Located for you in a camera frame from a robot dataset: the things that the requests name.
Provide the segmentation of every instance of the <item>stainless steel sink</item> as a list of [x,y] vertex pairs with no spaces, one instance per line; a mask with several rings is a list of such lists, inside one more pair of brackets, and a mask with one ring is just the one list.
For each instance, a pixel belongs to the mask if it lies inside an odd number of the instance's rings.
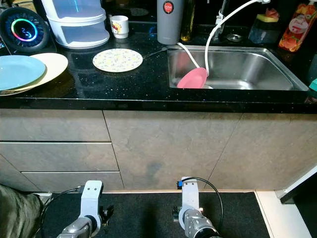
[[[205,67],[205,47],[188,46],[198,65]],[[195,68],[185,51],[169,47],[169,85],[175,88],[180,79]],[[209,47],[210,76],[204,88],[248,90],[307,91],[302,83],[269,50],[244,47]]]

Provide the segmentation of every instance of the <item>gray thermos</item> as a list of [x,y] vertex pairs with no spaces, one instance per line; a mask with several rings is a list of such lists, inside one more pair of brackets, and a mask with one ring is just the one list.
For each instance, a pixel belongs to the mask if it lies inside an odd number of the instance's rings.
[[157,0],[158,42],[177,44],[183,18],[184,0]]

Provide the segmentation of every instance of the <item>white plastic container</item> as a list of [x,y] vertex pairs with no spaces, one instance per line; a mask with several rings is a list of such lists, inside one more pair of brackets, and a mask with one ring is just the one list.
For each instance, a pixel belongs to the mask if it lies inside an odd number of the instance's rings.
[[42,0],[57,43],[70,49],[88,49],[108,41],[106,11],[100,0]]

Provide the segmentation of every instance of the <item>glass bottle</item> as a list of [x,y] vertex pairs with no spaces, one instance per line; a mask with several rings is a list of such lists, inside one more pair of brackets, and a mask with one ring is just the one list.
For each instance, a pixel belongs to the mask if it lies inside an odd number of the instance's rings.
[[192,39],[195,5],[195,0],[185,0],[182,28],[180,32],[180,39],[185,42]]

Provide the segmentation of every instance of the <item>cabinet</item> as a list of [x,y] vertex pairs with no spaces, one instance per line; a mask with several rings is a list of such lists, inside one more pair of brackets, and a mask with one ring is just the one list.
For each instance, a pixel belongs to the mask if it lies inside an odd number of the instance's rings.
[[317,164],[317,115],[243,114],[211,181],[223,189],[285,189]]
[[39,191],[23,174],[0,155],[0,183],[21,191]]
[[316,141],[317,115],[1,109],[0,182],[165,190],[199,176],[219,189],[280,190],[317,164]]
[[123,189],[102,111],[1,109],[0,154],[0,183],[20,190],[61,192],[90,179]]
[[126,189],[209,178],[241,114],[105,111]]
[[317,164],[317,115],[104,112],[127,189],[283,189]]
[[103,192],[123,190],[120,172],[22,172],[41,191],[63,192],[85,185],[88,180],[101,180]]

